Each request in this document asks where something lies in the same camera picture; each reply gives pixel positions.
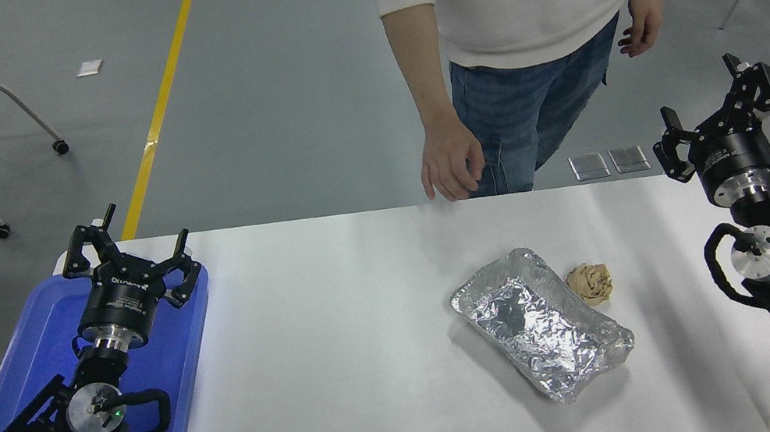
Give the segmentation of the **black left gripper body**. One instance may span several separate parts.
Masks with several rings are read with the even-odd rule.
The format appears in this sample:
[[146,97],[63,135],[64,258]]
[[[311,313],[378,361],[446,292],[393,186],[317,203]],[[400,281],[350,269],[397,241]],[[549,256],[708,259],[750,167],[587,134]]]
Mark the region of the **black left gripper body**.
[[152,275],[139,280],[110,274],[96,276],[78,325],[85,341],[129,335],[129,347],[143,347],[149,342],[158,303],[165,294],[165,281]]

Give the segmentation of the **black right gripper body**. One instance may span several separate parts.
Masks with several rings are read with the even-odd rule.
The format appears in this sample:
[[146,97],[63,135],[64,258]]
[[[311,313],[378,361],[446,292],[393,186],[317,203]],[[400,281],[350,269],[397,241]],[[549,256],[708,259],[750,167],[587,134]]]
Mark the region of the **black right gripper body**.
[[704,134],[689,149],[708,200],[770,190],[770,142],[759,122]]

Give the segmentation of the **person's left hand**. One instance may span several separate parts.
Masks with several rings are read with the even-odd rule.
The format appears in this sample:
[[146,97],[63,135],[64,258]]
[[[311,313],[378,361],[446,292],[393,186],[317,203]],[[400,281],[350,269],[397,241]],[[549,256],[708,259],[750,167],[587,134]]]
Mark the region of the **person's left hand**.
[[664,21],[663,0],[628,0],[630,27],[618,41],[621,55],[638,57],[655,46]]

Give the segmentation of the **person's right hand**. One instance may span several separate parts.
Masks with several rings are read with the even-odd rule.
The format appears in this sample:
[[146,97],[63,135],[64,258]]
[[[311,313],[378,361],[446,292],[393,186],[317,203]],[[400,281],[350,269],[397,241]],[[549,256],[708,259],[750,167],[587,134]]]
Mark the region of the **person's right hand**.
[[426,197],[453,202],[478,192],[486,157],[476,136],[455,115],[424,119],[420,184]]

